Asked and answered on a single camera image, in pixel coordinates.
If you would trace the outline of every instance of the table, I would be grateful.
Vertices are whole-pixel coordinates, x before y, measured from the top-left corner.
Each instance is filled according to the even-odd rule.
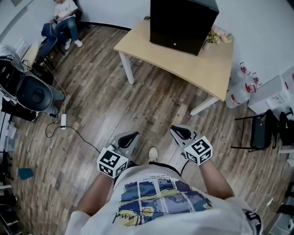
[[[29,66],[28,70],[30,70],[31,67],[33,66],[33,64],[35,63],[35,60],[36,60],[38,52],[39,52],[39,46],[40,45],[37,42],[32,43],[32,45],[29,47],[26,54],[24,54],[23,58],[21,59],[21,61],[25,65]]]
[[[150,42],[150,21],[142,21],[129,31],[114,47],[119,52],[130,84],[134,83],[128,56],[151,63],[206,91],[212,97],[194,108],[192,116],[224,101],[229,84],[234,42],[211,44],[198,56],[170,49]]]

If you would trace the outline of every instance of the white sneaker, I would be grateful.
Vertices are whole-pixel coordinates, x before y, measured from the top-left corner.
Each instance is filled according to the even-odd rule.
[[[69,39],[69,40],[65,43],[65,47],[64,47],[65,50],[68,50],[68,49],[69,49],[69,46],[70,46],[70,43],[71,43],[71,42],[72,42],[72,40]]]
[[[74,41],[74,43],[78,46],[81,47],[83,45],[83,43],[80,40],[76,40]]]
[[[157,162],[158,151],[155,147],[151,147],[149,150],[149,162]]]

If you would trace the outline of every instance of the white wall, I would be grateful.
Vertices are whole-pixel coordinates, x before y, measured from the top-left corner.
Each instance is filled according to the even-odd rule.
[[[217,0],[216,24],[235,36],[234,60],[263,83],[294,65],[294,11],[286,0]],[[134,27],[150,0],[79,0],[85,21]]]
[[[1,44],[15,46],[22,39],[28,43],[43,40],[41,31],[44,23],[53,18],[54,1],[23,0],[21,4],[15,7],[11,0],[0,1],[0,19],[6,19],[0,23],[0,29],[3,29],[0,30]]]

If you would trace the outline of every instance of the wall baseboard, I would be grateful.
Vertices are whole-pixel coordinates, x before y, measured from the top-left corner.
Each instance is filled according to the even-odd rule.
[[[117,29],[122,29],[122,30],[125,30],[125,31],[130,31],[131,30],[131,28],[126,28],[126,27],[117,26],[117,25],[113,25],[113,24],[104,24],[104,23],[87,22],[87,21],[80,21],[80,23],[88,24],[88,25],[99,25],[99,26],[105,26],[105,27],[110,27],[110,28],[117,28]]]

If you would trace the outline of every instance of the printed graphic on shirt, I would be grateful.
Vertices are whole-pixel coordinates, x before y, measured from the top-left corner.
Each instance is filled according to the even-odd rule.
[[[134,182],[124,186],[113,223],[137,226],[166,214],[199,212],[212,208],[211,201],[179,180],[162,179]]]

